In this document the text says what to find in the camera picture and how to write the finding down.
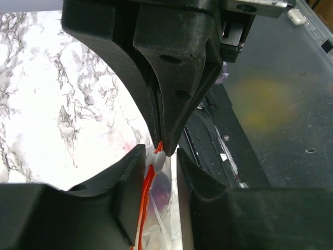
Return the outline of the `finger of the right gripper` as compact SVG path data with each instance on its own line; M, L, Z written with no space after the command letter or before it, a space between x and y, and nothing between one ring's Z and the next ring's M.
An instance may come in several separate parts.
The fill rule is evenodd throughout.
M202 12L141 5L133 44L156 76L157 140L171 156L190 114L221 72L215 20Z
M95 52L120 78L143 116L154 146L160 142L158 81L133 45L139 3L64 1L63 30Z

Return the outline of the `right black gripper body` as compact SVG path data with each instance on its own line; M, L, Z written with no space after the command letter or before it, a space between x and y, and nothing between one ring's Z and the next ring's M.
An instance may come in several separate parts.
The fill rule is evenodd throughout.
M277 18L287 1L139 1L135 44L168 63L204 53L235 62L256 16Z

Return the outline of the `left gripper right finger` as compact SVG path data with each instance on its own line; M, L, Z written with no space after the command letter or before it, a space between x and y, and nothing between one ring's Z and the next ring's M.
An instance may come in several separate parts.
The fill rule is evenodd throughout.
M234 188L177 150L183 249L332 249L332 190Z

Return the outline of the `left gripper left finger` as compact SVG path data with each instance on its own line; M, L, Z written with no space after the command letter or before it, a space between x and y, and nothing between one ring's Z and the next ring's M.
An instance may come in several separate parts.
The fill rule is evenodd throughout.
M145 146L68 191L1 185L1 249L129 249L139 220Z

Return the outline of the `clear zip top bag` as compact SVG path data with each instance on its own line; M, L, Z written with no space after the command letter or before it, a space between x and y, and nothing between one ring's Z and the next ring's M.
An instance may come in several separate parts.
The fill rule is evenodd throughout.
M137 235L131 249L183 249L176 157L165 155L162 142L146 148Z

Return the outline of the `purple onion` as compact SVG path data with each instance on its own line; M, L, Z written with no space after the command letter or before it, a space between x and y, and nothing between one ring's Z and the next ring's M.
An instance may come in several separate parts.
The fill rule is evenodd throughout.
M171 187L171 181L164 172L156 175L150 193L158 212L161 212L169 204Z

